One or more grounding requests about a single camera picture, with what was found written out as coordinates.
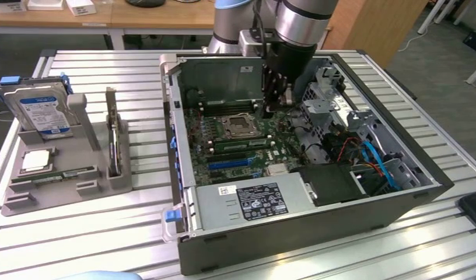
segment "white label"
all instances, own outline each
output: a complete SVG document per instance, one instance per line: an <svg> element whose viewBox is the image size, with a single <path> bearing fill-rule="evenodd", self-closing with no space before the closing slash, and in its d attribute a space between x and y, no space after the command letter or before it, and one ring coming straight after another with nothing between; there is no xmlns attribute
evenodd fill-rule
<svg viewBox="0 0 476 280"><path fill-rule="evenodd" d="M241 66L240 67L240 73L252 73L253 72L253 66Z"/></svg>
<svg viewBox="0 0 476 280"><path fill-rule="evenodd" d="M0 13L24 12L25 6L21 2L0 3Z"/></svg>
<svg viewBox="0 0 476 280"><path fill-rule="evenodd" d="M38 179L38 180L33 180L32 182L34 184L40 184L40 183L48 183L48 182L52 182L52 181L60 181L61 179L62 179L61 176L53 176L53 177L42 178L42 179Z"/></svg>
<svg viewBox="0 0 476 280"><path fill-rule="evenodd" d="M36 130L45 134L56 134L69 130L65 114L57 110L58 101L53 96L25 98L21 107Z"/></svg>
<svg viewBox="0 0 476 280"><path fill-rule="evenodd" d="M82 23L82 26L105 27L106 23Z"/></svg>
<svg viewBox="0 0 476 280"><path fill-rule="evenodd" d="M236 194L236 185L219 187L219 195Z"/></svg>

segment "gray component holder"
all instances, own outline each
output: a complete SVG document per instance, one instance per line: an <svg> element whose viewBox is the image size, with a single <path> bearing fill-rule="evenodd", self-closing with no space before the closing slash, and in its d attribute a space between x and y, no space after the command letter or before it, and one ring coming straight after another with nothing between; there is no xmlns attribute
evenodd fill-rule
<svg viewBox="0 0 476 280"><path fill-rule="evenodd" d="M1 207L1 214L4 216L28 213L132 191L128 122L120 121L123 126L119 136L120 168L123 174L109 177L109 138L106 125L104 122L92 124L89 119L81 121L86 121L89 124L86 127L93 129L92 136L96 136L94 138L100 145L100 150L97 151L90 147L90 143L94 140L88 139L89 132L85 131L88 129L82 125L70 127L73 137L50 139L45 142L37 131L18 132L22 141L20 141L17 147L18 156L13 164L12 179L18 178L17 175L24 162L22 156L25 151L37 149L56 149L54 155L49 158L54 172L89 166L93 166L93 169L77 172L76 178L64 181L37 185L32 181L9 183Z"/></svg>

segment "blue hard drive label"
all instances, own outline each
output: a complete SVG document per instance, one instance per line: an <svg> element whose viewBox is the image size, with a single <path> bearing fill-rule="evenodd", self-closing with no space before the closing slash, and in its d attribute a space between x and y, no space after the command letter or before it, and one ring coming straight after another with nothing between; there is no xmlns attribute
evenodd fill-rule
<svg viewBox="0 0 476 280"><path fill-rule="evenodd" d="M53 96L20 99L21 108L36 127L44 134L69 131L66 117L58 109L58 100Z"/></svg>
<svg viewBox="0 0 476 280"><path fill-rule="evenodd" d="M247 221L288 213L285 199L276 183L237 188L236 194Z"/></svg>

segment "gray floor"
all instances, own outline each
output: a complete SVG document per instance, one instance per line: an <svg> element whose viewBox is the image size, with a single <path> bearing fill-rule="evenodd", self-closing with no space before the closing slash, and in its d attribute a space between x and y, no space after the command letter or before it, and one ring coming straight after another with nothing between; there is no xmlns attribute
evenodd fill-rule
<svg viewBox="0 0 476 280"><path fill-rule="evenodd" d="M401 48L417 36L425 15L419 18ZM449 22L432 24L427 35L395 55L387 70L413 92L420 106L476 159L476 86L464 83L476 70L476 52L463 44L467 33Z"/></svg>
<svg viewBox="0 0 476 280"><path fill-rule="evenodd" d="M424 15L407 40L417 35ZM387 69L415 93L417 103L476 159L476 87L464 83L476 69L476 52L463 44L465 35L467 31L449 22L433 24L428 34L396 54ZM164 36L144 39L144 44L144 48L156 49L199 48L208 44L208 37L200 36L197 42L189 42L181 36ZM101 36L89 35L0 35L0 76L30 76L44 48L104 50L105 43ZM8 128L9 122L0 122L0 148Z"/></svg>

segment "white table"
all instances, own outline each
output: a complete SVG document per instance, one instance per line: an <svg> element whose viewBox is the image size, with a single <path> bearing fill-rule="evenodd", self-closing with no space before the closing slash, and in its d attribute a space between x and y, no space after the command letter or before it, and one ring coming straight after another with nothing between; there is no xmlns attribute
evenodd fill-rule
<svg viewBox="0 0 476 280"><path fill-rule="evenodd" d="M106 86L129 121L135 191L22 215L0 214L0 279L46 280L90 270L132 271L144 279L467 279L476 277L476 226L456 200L476 192L476 162L367 55L339 51L365 85L455 182L432 203L387 228L184 277L175 243L160 236L172 201L157 51L58 51L34 77L65 72L85 93L93 122ZM351 85L347 94L365 102ZM16 155L17 122L0 154L0 204Z"/></svg>
<svg viewBox="0 0 476 280"><path fill-rule="evenodd" d="M459 0L449 0L449 2L447 3L444 9L441 10L439 16L435 18L436 14L439 13L439 10L441 8L441 5L445 3L445 0L437 0L433 6L433 9L431 10L427 18L424 19L424 22L420 26L420 28L417 29L417 33L423 34L427 30L428 25L431 25L432 20L435 23L440 23L441 20L444 19L444 17L447 16L447 14L451 12L451 10L455 7L455 4ZM469 8L473 6L473 4L476 3L476 0L471 0L468 5L464 7L461 13L459 14L456 20L455 20L455 25L459 25L459 23L461 22L461 19L464 17L464 15L467 14Z"/></svg>

